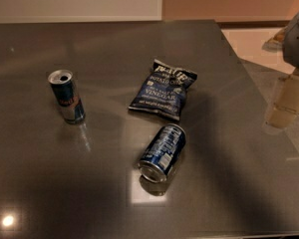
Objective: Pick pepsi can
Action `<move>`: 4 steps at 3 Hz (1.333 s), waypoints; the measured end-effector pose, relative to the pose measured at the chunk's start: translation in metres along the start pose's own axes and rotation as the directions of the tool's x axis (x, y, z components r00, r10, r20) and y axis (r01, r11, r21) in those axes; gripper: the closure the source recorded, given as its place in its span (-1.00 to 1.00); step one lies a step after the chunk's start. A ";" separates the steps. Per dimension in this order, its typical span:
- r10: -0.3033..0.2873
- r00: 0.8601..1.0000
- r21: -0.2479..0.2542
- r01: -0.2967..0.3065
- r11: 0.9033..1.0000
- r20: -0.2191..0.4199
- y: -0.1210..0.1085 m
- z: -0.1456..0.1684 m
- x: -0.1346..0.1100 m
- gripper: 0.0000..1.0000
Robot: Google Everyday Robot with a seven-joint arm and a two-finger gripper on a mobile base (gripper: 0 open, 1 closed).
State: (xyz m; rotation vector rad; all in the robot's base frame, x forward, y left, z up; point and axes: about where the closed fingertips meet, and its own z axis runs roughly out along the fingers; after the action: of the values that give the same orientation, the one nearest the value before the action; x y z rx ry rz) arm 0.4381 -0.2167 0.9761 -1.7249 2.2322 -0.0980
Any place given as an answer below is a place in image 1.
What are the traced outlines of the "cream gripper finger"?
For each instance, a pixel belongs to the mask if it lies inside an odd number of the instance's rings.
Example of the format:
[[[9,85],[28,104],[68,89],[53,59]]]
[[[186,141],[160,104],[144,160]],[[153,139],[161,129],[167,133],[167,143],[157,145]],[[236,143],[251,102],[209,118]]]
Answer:
[[[275,128],[285,128],[299,115],[299,68],[276,82],[265,114],[265,123]]]

